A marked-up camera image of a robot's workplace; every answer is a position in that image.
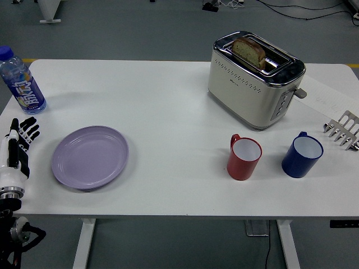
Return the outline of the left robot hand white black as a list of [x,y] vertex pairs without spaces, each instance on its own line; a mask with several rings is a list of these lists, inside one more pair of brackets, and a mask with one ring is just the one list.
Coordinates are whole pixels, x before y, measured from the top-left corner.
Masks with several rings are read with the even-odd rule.
[[30,175],[27,152],[39,135],[36,118],[12,120],[9,133],[1,141],[1,187],[23,187]]

